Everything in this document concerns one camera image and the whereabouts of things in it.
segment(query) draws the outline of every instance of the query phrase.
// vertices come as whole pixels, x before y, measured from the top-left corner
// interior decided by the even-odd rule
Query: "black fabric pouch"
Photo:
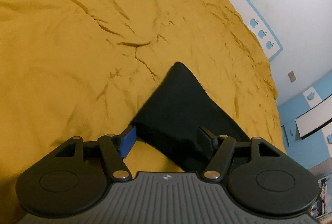
[[[155,147],[184,171],[202,172],[210,152],[199,143],[198,127],[238,142],[249,137],[215,102],[191,71],[176,62],[163,82],[131,122],[137,136]]]

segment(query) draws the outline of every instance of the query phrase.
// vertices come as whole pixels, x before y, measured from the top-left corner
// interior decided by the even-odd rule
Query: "apple decal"
[[[327,142],[329,144],[332,144],[332,134],[330,134],[329,136],[327,136]]]
[[[260,30],[260,31],[258,32],[258,36],[259,36],[261,39],[263,39],[263,38],[266,36],[266,32],[264,32],[263,30]]]
[[[266,45],[265,45],[265,46],[267,47],[267,49],[270,50],[270,49],[273,47],[273,44],[274,44],[273,42],[268,41],[268,42],[266,42]]]
[[[307,100],[313,100],[315,97],[315,92],[311,92],[309,95],[307,95]]]
[[[256,25],[258,24],[258,20],[251,19],[249,24],[250,24],[251,27],[255,28]]]

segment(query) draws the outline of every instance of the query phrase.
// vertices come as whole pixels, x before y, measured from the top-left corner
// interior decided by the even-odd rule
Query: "bed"
[[[228,0],[0,0],[0,28],[1,224],[22,215],[25,169],[71,136],[121,133],[177,61],[249,137],[284,151],[268,59]],[[180,171],[143,142],[125,162]]]

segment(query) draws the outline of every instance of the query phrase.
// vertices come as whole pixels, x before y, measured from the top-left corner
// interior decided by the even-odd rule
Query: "wall picture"
[[[319,195],[314,202],[309,214],[318,221],[325,219],[332,213],[332,174],[318,180]]]

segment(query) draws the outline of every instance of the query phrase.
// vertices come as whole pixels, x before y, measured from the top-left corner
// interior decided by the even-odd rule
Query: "gray plastic base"
[[[140,172],[115,183],[95,207],[79,215],[45,219],[26,214],[18,224],[317,224],[309,215],[265,219],[242,210],[218,184],[192,173]]]

